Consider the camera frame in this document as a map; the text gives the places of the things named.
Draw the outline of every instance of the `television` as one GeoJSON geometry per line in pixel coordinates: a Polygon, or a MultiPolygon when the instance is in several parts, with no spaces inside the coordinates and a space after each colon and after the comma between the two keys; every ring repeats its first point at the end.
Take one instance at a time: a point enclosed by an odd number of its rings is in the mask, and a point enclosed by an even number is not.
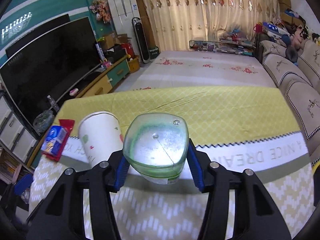
{"type": "Polygon", "coordinates": [[[10,98],[32,124],[82,78],[100,65],[89,18],[84,17],[39,36],[17,51],[0,68],[10,98]]]}
{"type": "Polygon", "coordinates": [[[31,32],[27,33],[22,38],[18,39],[10,47],[8,47],[5,50],[7,57],[8,58],[12,57],[13,54],[15,54],[19,49],[21,49],[23,46],[27,45],[29,42],[33,41],[37,37],[41,36],[42,34],[54,29],[55,27],[58,27],[64,23],[68,23],[68,22],[70,22],[69,15],[64,14],[60,17],[52,19],[49,22],[41,24],[39,27],[37,27],[34,30],[32,30],[31,32]]]}

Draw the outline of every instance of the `tower fan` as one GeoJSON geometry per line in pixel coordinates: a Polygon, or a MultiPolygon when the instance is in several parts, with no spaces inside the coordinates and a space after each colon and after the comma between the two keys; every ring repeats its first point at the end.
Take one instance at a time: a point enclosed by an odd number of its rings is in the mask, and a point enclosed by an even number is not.
{"type": "Polygon", "coordinates": [[[134,30],[134,35],[136,36],[141,59],[143,63],[148,63],[150,61],[150,56],[149,56],[149,50],[147,46],[146,37],[144,35],[141,19],[138,17],[132,18],[132,27],[134,30]]]}

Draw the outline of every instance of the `green drawer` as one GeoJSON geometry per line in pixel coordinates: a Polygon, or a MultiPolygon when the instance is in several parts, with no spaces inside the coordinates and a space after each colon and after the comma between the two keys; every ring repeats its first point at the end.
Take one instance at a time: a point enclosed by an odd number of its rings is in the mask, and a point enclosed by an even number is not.
{"type": "Polygon", "coordinates": [[[108,78],[112,79],[110,82],[111,86],[114,87],[128,73],[129,66],[127,60],[125,59],[107,73],[108,78]]]}

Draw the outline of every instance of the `beige curtain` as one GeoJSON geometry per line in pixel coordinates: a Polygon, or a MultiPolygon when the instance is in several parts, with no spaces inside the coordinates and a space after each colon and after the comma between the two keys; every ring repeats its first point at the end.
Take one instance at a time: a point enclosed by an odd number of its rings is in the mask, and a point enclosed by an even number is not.
{"type": "Polygon", "coordinates": [[[187,50],[189,40],[217,40],[242,29],[249,39],[257,22],[273,21],[277,0],[144,0],[159,48],[187,50]]]}

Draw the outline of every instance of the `white paper cup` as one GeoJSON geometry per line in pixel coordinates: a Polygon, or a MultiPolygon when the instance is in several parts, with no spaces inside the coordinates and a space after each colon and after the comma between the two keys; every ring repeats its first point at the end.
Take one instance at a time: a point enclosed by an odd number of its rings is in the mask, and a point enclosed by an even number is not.
{"type": "Polygon", "coordinates": [[[109,112],[92,113],[82,119],[78,136],[91,167],[107,161],[113,152],[123,147],[119,121],[109,112]]]}

